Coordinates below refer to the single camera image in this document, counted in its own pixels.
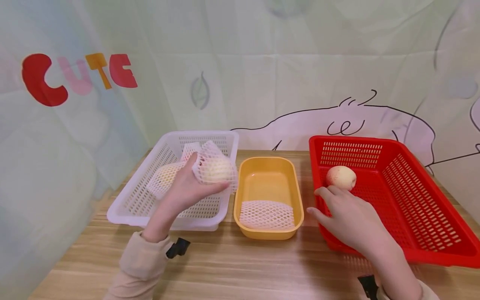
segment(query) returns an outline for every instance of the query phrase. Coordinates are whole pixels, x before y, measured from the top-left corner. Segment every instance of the plastic basket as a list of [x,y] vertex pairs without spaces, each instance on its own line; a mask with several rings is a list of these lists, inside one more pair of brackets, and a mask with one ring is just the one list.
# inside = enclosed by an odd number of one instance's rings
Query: plastic basket
[[[232,131],[180,131],[162,136],[139,166],[107,212],[114,224],[145,227],[158,200],[147,191],[146,185],[155,171],[166,164],[177,162],[186,143],[203,144],[212,140],[223,154],[235,163],[239,135]],[[183,211],[175,220],[172,230],[215,231],[227,214],[230,194],[224,191],[202,199]]]
[[[357,174],[351,191],[370,202],[411,263],[480,267],[480,241],[415,156],[397,141],[362,137],[310,138],[315,188],[329,168],[343,165]],[[317,207],[331,216],[321,197]],[[324,227],[330,249],[358,254]]]

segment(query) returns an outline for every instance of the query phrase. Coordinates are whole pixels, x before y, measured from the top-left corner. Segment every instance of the light green curtain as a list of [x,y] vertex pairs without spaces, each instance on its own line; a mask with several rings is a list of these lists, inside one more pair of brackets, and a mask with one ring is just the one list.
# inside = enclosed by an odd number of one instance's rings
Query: light green curtain
[[[307,150],[314,134],[397,139],[480,222],[477,1],[0,4],[5,299],[35,288],[95,200],[173,130],[235,129],[241,149]],[[36,53],[51,58],[45,82],[66,88],[64,103],[28,90],[23,63]]]

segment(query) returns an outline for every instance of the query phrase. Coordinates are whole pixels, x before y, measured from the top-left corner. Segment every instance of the black strap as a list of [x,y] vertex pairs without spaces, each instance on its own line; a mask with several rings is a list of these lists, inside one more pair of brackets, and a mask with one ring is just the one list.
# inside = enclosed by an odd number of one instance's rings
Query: black strap
[[166,255],[169,259],[172,259],[177,255],[183,256],[187,252],[188,246],[190,246],[189,241],[179,238],[177,242],[170,247]]
[[363,290],[365,291],[367,297],[371,300],[378,300],[378,286],[375,283],[375,277],[373,275],[361,276],[358,277],[358,280],[360,281],[361,286],[363,287]]

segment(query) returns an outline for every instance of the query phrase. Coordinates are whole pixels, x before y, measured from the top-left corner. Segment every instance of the hand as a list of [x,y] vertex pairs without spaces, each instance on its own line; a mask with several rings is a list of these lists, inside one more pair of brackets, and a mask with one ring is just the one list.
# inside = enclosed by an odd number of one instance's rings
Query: hand
[[146,241],[158,243],[164,240],[179,213],[197,204],[203,198],[219,193],[229,186],[228,182],[199,183],[192,171],[196,160],[197,154],[193,153],[187,164],[175,175],[167,194],[162,198],[142,233],[142,237]]
[[332,213],[327,217],[307,208],[328,231],[363,254],[375,267],[382,287],[393,300],[419,300],[422,288],[413,275],[400,246],[385,229],[373,206],[349,191],[335,186],[315,191]]
[[169,209],[177,215],[203,198],[219,193],[229,186],[228,182],[199,183],[192,172],[196,160],[197,153],[193,153],[187,164],[177,172],[170,189],[162,199],[162,203],[166,202]]
[[370,203],[336,186],[321,187],[315,195],[323,198],[332,217],[314,207],[309,207],[307,212],[344,244],[366,257],[385,247],[399,247]]

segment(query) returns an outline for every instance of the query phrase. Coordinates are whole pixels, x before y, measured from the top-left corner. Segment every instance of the letter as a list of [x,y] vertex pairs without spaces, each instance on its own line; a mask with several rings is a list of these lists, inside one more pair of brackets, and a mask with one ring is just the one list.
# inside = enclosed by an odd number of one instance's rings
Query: letter
[[110,76],[118,86],[128,88],[138,87],[132,71],[123,68],[124,66],[130,65],[130,60],[126,54],[112,54],[110,56]]
[[68,92],[63,85],[52,88],[45,82],[45,74],[51,65],[52,60],[45,54],[29,55],[22,63],[22,78],[27,90],[36,101],[45,106],[54,107],[67,101]]
[[107,66],[107,61],[105,60],[105,56],[103,55],[103,53],[85,55],[85,59],[87,60],[91,70],[98,70],[98,72],[100,73],[100,77],[102,77],[105,89],[111,89],[112,86],[108,81],[107,75],[103,71],[103,67]]
[[92,80],[90,79],[86,62],[84,60],[77,60],[76,63],[82,77],[81,79],[77,79],[77,76],[73,72],[70,63],[65,56],[58,57],[57,61],[63,72],[63,76],[65,76],[65,79],[76,94],[86,96],[92,91]]

